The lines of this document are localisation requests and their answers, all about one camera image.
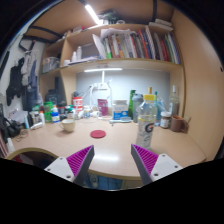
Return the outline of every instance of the white wall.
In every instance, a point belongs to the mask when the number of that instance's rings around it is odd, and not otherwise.
[[[168,105],[170,93],[170,75],[166,72],[140,69],[125,69],[122,71],[106,71],[105,80],[112,79],[110,83],[112,87],[112,97],[115,99],[128,100],[130,90],[136,90],[136,93],[147,94],[148,87],[152,87],[152,94],[157,91],[165,103]],[[102,72],[80,72],[76,75],[76,90],[78,92],[86,92],[92,83],[102,82]],[[94,103],[97,99],[106,99],[109,95],[108,90],[94,90]],[[108,98],[108,106],[111,106],[110,98]],[[89,94],[83,100],[84,105],[89,105]]]

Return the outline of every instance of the red coaster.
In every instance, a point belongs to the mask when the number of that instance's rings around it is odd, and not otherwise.
[[[90,133],[90,136],[93,138],[103,138],[106,135],[105,131],[95,130]]]

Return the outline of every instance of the paper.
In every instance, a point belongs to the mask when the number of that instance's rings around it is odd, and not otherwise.
[[[74,62],[70,62],[70,63],[68,63],[68,65],[73,65],[73,64],[87,62],[87,61],[97,61],[97,60],[99,60],[98,57],[88,57],[88,58],[83,58],[83,59],[80,59],[80,60],[76,60]]]
[[[96,45],[96,48],[98,49],[99,51],[99,54],[100,54],[100,57],[102,59],[106,59],[106,52],[104,50],[104,46],[100,40],[100,38],[98,36],[96,36],[95,34],[93,34],[93,40],[95,42],[95,45]]]
[[[122,34],[122,33],[130,34],[130,33],[135,33],[135,32],[131,31],[130,29],[128,29],[128,30],[118,30],[118,29],[114,29],[114,28],[109,28],[109,29],[102,29],[100,37],[98,37],[95,34],[93,34],[93,40],[95,42],[95,45],[96,45],[96,47],[97,47],[97,49],[99,51],[100,57],[102,59],[107,59],[106,52],[105,52],[104,46],[103,46],[103,39],[105,37],[107,37],[108,35],[112,35],[114,33],[117,33],[117,34]]]

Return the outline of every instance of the water bottle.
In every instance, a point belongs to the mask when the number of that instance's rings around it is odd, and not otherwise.
[[[154,95],[144,95],[143,99],[144,102],[138,108],[138,133],[136,145],[145,149],[150,149],[156,122],[157,107],[154,104]]]
[[[132,97],[132,101],[133,101],[133,121],[135,123],[138,122],[138,111],[137,108],[143,103],[143,95],[142,94],[138,94],[138,93],[134,93],[133,97]]]
[[[131,117],[131,119],[133,119],[133,101],[132,101],[132,97],[133,94],[135,93],[136,90],[131,90],[130,91],[130,101],[129,101],[129,106],[128,106],[128,116]]]
[[[76,60],[82,59],[82,48],[81,46],[78,46],[77,51],[76,51]]]

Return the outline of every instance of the plastic bottle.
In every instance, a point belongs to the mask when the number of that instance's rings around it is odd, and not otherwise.
[[[68,109],[67,117],[70,119],[74,118],[74,112],[73,112],[72,108]]]
[[[138,109],[138,133],[136,145],[149,149],[156,122],[157,107],[154,104],[154,95],[144,95],[143,99],[144,102]]]
[[[43,125],[45,125],[45,118],[44,118],[44,113],[43,113],[43,111],[40,111],[39,116],[40,116],[40,120],[41,120],[41,122],[43,123]]]
[[[26,115],[24,116],[24,123],[25,123],[26,129],[29,129],[30,126],[29,126],[29,122],[28,122],[28,119],[27,119],[27,116]]]
[[[77,51],[76,51],[76,60],[82,59],[82,47],[78,46]]]
[[[142,94],[138,94],[138,93],[134,93],[133,97],[132,97],[132,101],[133,101],[133,121],[135,123],[138,122],[138,112],[137,112],[137,108],[143,103],[143,95]]]
[[[179,97],[176,94],[176,88],[173,85],[173,93],[170,96],[169,100],[169,112],[171,113],[171,116],[178,115],[178,109],[179,109]]]
[[[157,92],[155,92],[155,95],[154,95],[154,104],[157,107],[157,115],[156,115],[156,124],[155,125],[159,126],[160,120],[161,120],[161,110],[160,110],[160,107],[157,102]]]
[[[84,106],[84,118],[90,118],[90,107]]]
[[[129,106],[128,106],[128,116],[131,117],[131,119],[133,119],[133,101],[132,101],[132,97],[134,95],[136,90],[131,90],[130,91],[130,101],[129,101]]]
[[[60,121],[58,109],[56,107],[52,108],[51,119],[52,119],[52,123],[57,123]]]

